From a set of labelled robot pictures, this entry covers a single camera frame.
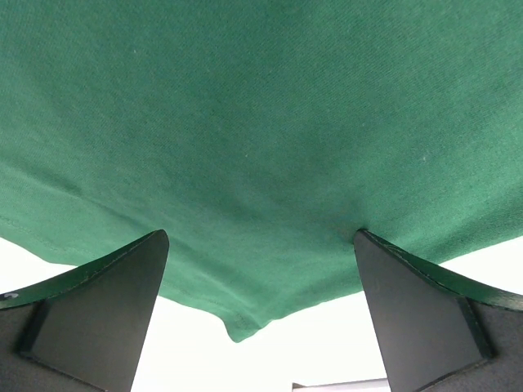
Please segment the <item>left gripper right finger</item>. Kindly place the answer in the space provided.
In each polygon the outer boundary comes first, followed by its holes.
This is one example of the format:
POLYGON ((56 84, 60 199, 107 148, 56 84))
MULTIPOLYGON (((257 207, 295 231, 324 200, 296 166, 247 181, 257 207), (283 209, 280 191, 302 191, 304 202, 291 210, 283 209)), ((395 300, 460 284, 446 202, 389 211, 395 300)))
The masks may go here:
POLYGON ((360 230, 360 280, 393 391, 520 391, 522 296, 360 230))

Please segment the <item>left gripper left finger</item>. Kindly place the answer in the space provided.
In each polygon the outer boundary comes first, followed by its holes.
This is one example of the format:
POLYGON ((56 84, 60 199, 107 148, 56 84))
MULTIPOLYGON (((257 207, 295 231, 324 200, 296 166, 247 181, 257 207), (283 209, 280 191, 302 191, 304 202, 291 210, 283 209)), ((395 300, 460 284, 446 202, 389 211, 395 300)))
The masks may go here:
POLYGON ((156 230, 1 295, 3 391, 129 391, 169 241, 156 230))

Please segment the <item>green t shirt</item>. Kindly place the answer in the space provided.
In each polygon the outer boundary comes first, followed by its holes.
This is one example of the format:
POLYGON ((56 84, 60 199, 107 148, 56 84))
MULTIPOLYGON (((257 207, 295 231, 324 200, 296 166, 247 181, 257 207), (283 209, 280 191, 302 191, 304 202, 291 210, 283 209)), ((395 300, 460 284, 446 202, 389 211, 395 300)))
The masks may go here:
POLYGON ((519 1, 4 1, 1 235, 81 265, 162 229, 240 342, 358 292, 367 229, 522 234, 519 1))

